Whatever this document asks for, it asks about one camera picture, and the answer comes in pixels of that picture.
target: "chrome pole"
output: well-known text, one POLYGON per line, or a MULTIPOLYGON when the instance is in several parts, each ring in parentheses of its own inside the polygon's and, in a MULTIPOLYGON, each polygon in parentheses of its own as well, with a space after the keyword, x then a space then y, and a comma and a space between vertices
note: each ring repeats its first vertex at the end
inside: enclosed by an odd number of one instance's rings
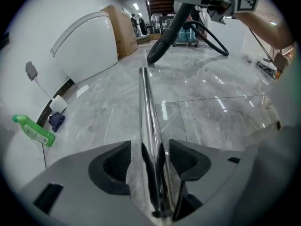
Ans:
POLYGON ((156 218, 169 218, 174 212, 171 183, 145 67, 139 70, 139 116, 146 209, 156 218))

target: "blue cloth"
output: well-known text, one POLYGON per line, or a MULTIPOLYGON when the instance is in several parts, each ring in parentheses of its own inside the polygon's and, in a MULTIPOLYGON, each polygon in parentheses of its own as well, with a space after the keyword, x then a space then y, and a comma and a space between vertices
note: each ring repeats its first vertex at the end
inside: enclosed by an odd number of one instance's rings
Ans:
POLYGON ((54 113, 49 117, 49 124, 52 126, 52 130, 57 132, 62 123, 65 120, 65 116, 61 115, 59 112, 54 113))

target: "bottle label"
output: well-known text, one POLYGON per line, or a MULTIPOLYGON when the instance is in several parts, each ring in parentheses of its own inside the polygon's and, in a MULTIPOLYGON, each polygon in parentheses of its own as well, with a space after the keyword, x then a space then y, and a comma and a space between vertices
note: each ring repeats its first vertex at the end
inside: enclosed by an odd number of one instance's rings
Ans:
POLYGON ((30 126, 25 125, 24 130, 26 134, 31 137, 32 139, 39 141, 43 144, 47 144, 48 138, 42 136, 40 133, 36 132, 34 129, 32 129, 30 126))

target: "vacuum hose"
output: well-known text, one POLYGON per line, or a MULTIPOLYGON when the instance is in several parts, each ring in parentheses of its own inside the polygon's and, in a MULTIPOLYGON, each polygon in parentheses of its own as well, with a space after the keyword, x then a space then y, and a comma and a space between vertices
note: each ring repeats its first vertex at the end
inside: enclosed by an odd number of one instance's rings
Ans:
POLYGON ((174 17, 173 22, 171 23, 170 27, 167 28, 162 35, 162 37, 155 43, 155 45, 151 48, 150 53, 147 56, 147 62, 149 64, 153 64, 157 62, 161 57, 166 53, 166 51, 169 49, 169 47, 175 42, 175 40, 178 37, 178 32, 180 29, 184 26, 184 24, 187 24, 190 26, 190 28, 199 35, 210 47, 212 47, 214 50, 219 52, 220 54, 224 56, 228 56, 229 52, 223 46, 223 44, 213 35, 213 33, 207 29, 202 23, 194 20, 187 20, 190 12, 192 11, 194 5, 191 4, 185 4, 183 3, 174 17), (207 31, 208 34, 210 34, 215 41, 221 46, 223 50, 215 46, 212 42, 210 42, 207 38, 202 35, 202 33, 196 29, 196 27, 193 26, 199 25, 201 26, 205 31, 207 31))

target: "green spray bottle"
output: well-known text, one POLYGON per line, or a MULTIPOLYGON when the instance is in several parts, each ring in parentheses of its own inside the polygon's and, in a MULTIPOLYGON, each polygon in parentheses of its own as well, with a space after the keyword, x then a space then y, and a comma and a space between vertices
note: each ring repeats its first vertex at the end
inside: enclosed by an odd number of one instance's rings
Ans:
POLYGON ((33 122, 27 115, 14 115, 14 122, 18 122, 31 139, 41 142, 46 146, 51 146, 55 140, 55 136, 49 131, 33 122))

